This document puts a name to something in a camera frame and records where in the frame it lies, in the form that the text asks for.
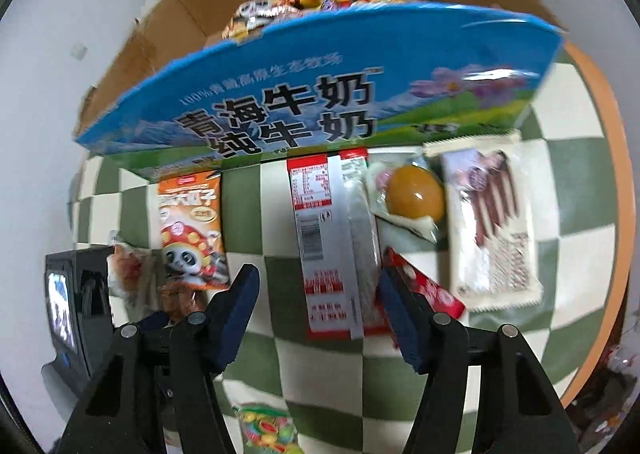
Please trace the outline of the Franzzi chocolate cookie pack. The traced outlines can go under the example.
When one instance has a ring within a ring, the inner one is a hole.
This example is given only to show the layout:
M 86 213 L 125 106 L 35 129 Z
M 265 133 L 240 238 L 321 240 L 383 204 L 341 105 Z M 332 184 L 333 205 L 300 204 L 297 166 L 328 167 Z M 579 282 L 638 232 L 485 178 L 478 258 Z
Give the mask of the Franzzi chocolate cookie pack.
M 450 289 L 471 312 L 539 304 L 532 209 L 521 134 L 426 143 L 446 194 Z

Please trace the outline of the red white long snack pack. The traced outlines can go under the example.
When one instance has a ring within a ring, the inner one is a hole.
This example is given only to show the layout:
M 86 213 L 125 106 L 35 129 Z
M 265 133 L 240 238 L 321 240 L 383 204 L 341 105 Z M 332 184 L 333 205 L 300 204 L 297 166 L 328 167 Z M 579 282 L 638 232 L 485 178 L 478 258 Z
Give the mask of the red white long snack pack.
M 357 148 L 286 162 L 309 335 L 361 339 L 388 332 L 375 304 L 381 251 Z

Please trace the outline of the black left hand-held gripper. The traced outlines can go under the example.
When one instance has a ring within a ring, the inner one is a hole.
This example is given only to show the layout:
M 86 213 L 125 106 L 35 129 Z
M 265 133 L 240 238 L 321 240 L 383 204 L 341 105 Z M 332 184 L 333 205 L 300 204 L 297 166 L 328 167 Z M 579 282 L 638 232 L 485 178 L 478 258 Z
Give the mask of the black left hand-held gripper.
M 44 259 L 49 329 L 55 359 L 49 364 L 80 396 L 110 347 L 114 333 L 107 286 L 107 257 L 99 245 L 53 253 Z

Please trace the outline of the colourful candy bag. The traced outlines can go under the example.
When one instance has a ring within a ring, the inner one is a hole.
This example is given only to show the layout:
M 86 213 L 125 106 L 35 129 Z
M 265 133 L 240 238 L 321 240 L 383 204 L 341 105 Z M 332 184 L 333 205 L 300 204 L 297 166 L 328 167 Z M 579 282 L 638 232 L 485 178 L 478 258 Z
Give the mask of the colourful candy bag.
M 245 453 L 303 453 L 298 431 L 288 412 L 266 404 L 242 404 L 233 408 Z

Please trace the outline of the small red meat snack packet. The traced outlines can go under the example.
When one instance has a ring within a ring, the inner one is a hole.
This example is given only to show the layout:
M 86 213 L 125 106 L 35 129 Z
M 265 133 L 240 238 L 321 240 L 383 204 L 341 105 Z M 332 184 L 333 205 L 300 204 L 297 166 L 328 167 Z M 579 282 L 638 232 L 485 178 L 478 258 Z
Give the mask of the small red meat snack packet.
M 110 233 L 113 252 L 107 261 L 110 294 L 131 311 L 153 312 L 160 307 L 157 295 L 156 258 L 147 248 L 127 243 L 116 231 Z

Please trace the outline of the orange panda sunflower seed bag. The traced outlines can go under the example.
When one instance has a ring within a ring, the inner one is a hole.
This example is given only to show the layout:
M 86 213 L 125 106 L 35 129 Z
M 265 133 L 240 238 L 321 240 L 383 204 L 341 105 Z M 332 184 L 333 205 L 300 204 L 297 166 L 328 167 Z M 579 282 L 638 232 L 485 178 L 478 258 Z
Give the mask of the orange panda sunflower seed bag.
M 230 284 L 222 240 L 221 176 L 201 171 L 158 185 L 160 241 L 165 266 L 196 291 Z

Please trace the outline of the green white checkered mat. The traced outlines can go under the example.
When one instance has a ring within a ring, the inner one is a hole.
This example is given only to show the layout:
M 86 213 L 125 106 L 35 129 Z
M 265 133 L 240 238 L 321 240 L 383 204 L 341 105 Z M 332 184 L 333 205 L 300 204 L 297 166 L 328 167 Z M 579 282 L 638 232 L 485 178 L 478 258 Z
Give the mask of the green white checkered mat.
M 522 127 L 538 305 L 465 315 L 493 330 L 515 325 L 564 402 L 597 365 L 620 310 L 634 252 L 634 175 L 605 75 L 574 44 L 553 66 Z M 217 379 L 224 414 L 243 403 L 287 411 L 307 453 L 398 453 L 424 380 L 390 337 L 311 340 L 288 172 L 283 162 L 222 176 L 231 268 L 262 274 L 238 357 Z

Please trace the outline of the red triangular snack packet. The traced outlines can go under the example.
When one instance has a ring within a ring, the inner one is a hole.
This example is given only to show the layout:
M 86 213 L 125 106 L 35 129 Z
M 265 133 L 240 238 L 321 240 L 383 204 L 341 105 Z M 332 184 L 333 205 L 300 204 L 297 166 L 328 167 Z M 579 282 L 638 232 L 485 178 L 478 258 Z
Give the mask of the red triangular snack packet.
M 465 311 L 465 305 L 454 297 L 447 289 L 425 275 L 416 266 L 388 247 L 383 254 L 383 265 L 395 268 L 413 294 L 421 295 L 434 312 L 442 312 L 450 318 L 460 319 Z

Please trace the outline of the wrapped yellow egg yolk pastry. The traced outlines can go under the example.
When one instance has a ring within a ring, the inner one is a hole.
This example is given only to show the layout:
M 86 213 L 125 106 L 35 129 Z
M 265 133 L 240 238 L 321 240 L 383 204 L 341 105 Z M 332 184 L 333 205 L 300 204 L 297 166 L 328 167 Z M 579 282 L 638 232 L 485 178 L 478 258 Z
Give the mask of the wrapped yellow egg yolk pastry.
M 364 173 L 370 212 L 435 243 L 446 216 L 445 189 L 419 153 L 371 162 Z

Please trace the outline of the blue milk cardboard box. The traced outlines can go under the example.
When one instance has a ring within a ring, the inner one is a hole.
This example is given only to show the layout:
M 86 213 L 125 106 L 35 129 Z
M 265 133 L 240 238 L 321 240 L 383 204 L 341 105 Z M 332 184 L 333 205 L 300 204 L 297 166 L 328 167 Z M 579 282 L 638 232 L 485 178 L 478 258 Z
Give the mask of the blue milk cardboard box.
M 148 179 L 354 142 L 513 126 L 558 55 L 538 0 L 355 4 L 221 33 L 249 0 L 157 0 L 78 116 L 76 141 Z

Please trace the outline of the panda snack bag in box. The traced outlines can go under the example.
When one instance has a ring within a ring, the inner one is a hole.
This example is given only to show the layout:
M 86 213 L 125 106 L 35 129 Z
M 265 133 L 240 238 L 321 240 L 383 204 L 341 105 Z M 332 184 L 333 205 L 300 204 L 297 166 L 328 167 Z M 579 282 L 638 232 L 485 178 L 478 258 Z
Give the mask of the panda snack bag in box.
M 266 26 L 300 18 L 303 11 L 294 0 L 249 0 L 236 8 L 221 33 L 224 40 L 245 40 Z

